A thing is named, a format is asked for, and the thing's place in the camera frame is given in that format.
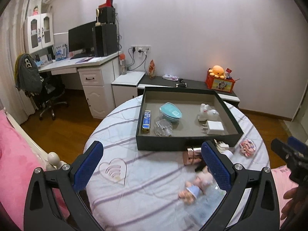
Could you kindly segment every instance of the metal screw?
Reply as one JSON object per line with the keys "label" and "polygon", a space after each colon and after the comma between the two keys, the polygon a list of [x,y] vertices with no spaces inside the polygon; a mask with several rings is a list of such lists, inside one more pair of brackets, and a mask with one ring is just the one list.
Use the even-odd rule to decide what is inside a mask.
{"label": "metal screw", "polygon": [[237,164],[235,164],[235,169],[242,170],[243,166],[241,164],[237,163]]}
{"label": "metal screw", "polygon": [[70,169],[70,165],[69,165],[69,164],[64,164],[64,165],[62,166],[62,169],[63,169],[63,170],[69,170],[69,169]]}
{"label": "metal screw", "polygon": [[269,167],[265,167],[265,168],[264,168],[264,171],[265,171],[266,173],[270,173],[270,168],[269,168]]}
{"label": "metal screw", "polygon": [[34,172],[35,172],[36,174],[38,174],[39,172],[41,172],[41,168],[40,168],[40,167],[37,167],[37,168],[34,170]]}

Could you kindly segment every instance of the computer monitor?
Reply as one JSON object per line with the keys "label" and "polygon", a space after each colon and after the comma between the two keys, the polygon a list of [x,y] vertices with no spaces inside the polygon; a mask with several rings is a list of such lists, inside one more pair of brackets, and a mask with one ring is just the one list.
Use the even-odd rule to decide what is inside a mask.
{"label": "computer monitor", "polygon": [[68,31],[68,48],[69,51],[84,49],[86,53],[91,53],[94,47],[92,28],[95,27],[96,21],[89,22]]}

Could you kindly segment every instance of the dark countertop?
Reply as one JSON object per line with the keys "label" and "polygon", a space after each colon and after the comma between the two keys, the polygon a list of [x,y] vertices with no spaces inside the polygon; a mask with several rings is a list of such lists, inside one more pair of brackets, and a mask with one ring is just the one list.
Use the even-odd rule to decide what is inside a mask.
{"label": "dark countertop", "polygon": [[[193,81],[193,80],[187,80],[187,79],[184,79],[184,81],[187,83],[187,88],[210,90],[205,82],[199,82],[199,81]],[[165,80],[160,76],[155,76],[154,79],[151,80],[149,76],[147,75],[144,75],[143,78],[139,82],[139,84],[150,84],[150,85],[159,85],[159,86],[168,86],[168,87],[175,87],[177,83],[179,82]],[[228,92],[223,92],[219,90],[215,90],[215,91],[222,95],[229,95],[229,96],[237,97],[237,95],[234,92],[228,93]]]}

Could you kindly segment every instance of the blue gripper pad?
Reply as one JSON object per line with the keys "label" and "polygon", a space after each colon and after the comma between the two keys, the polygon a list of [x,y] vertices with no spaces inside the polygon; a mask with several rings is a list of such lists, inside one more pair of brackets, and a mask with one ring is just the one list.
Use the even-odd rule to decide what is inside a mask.
{"label": "blue gripper pad", "polygon": [[[201,146],[202,158],[210,169],[211,174],[213,175],[220,189],[225,190],[228,193],[232,188],[232,176],[228,169],[224,166],[218,155],[224,156],[228,160],[229,158],[226,155],[220,154],[217,149],[215,151],[209,146],[208,142],[204,142]],[[233,163],[230,160],[229,162],[232,164],[228,164],[230,169],[230,166],[233,166]]]}
{"label": "blue gripper pad", "polygon": [[103,145],[98,141],[94,141],[87,151],[78,156],[73,162],[71,175],[74,178],[73,189],[75,192],[79,192],[86,187],[103,153]]}
{"label": "blue gripper pad", "polygon": [[292,148],[296,149],[297,151],[301,152],[302,154],[307,153],[307,146],[305,143],[302,143],[300,140],[297,140],[295,137],[290,136],[288,138],[287,144]]}

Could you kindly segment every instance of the pink patterned fabric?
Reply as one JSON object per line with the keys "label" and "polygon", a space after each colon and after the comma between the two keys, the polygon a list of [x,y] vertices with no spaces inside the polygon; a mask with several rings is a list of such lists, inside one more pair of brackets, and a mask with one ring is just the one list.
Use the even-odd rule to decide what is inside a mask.
{"label": "pink patterned fabric", "polygon": [[[28,143],[0,111],[0,201],[8,215],[23,230],[26,195],[33,170],[42,167]],[[59,191],[56,197],[65,218],[69,212]]]}
{"label": "pink patterned fabric", "polygon": [[[283,195],[285,192],[289,191],[290,189],[293,189],[294,187],[298,187],[298,184],[291,181],[289,179],[289,176],[291,174],[290,169],[287,168],[287,166],[282,166],[278,168],[272,169],[273,178],[275,181],[275,186],[278,194],[278,201],[279,201],[279,211],[280,211],[280,217],[282,215],[281,210],[282,208],[287,204],[287,202],[290,200],[286,200],[283,198]],[[280,226],[283,224],[284,220],[280,220]]]}

